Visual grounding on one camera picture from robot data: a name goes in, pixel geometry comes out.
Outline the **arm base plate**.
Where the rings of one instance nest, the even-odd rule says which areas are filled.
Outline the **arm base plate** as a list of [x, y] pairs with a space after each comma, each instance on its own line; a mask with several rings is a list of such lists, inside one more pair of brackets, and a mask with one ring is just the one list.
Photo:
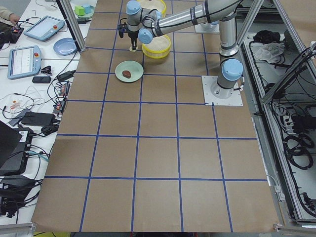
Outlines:
[[217, 83], [218, 76], [202, 76], [204, 104], [207, 106], [243, 106], [238, 82], [231, 89], [223, 89]]

